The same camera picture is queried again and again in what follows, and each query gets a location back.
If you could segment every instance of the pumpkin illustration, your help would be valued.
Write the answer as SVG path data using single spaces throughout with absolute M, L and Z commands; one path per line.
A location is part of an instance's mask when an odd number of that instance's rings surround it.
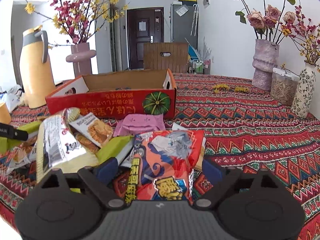
M 143 100 L 143 109 L 146 114 L 166 114 L 171 104 L 170 97 L 163 92 L 153 92 L 148 94 Z

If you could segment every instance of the yellow thermos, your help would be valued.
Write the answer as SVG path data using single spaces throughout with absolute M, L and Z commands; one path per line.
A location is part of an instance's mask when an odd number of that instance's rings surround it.
M 23 32 L 20 56 L 22 84 L 31 109 L 44 106 L 45 97 L 55 90 L 48 54 L 48 36 L 41 28 L 42 25 Z

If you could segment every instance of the thermos handle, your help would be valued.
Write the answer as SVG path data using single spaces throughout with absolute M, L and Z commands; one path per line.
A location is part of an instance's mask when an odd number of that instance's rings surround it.
M 46 31 L 39 31 L 38 33 L 35 34 L 36 37 L 39 37 L 43 35 L 43 55 L 42 55 L 42 63 L 46 63 L 47 62 L 47 58 L 48 58 L 48 35 Z

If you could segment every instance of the pink package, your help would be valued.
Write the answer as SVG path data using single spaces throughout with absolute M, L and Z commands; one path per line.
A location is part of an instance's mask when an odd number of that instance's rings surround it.
M 165 131 L 163 114 L 129 114 L 118 122 L 113 136 L 136 135 L 153 131 Z

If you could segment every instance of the red geometric tablecloth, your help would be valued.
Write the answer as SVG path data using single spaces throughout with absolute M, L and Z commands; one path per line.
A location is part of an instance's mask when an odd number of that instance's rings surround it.
M 252 87 L 251 80 L 193 74 L 175 74 L 175 80 L 176 115 L 174 120 L 165 121 L 166 127 L 176 122 L 188 129 L 205 130 L 205 154 L 220 165 L 251 173 L 268 168 L 305 210 L 306 222 L 299 240 L 317 239 L 320 121 L 311 114 L 307 119 L 298 118 L 269 93 Z M 228 88 L 216 93 L 213 86 L 217 84 L 227 84 Z M 248 92 L 234 92 L 235 87 L 248 88 Z M 13 122 L 31 122 L 38 114 L 48 115 L 46 107 L 20 107 L 13 113 Z M 116 120 L 106 122 L 113 127 L 117 124 Z M 34 185 L 35 164 L 7 176 L 5 165 L 10 159 L 10 154 L 0 158 L 0 215 L 14 226 L 14 210 Z M 194 199 L 212 187 L 200 171 L 195 174 Z M 119 195 L 125 191 L 126 177 L 122 173 L 113 182 Z

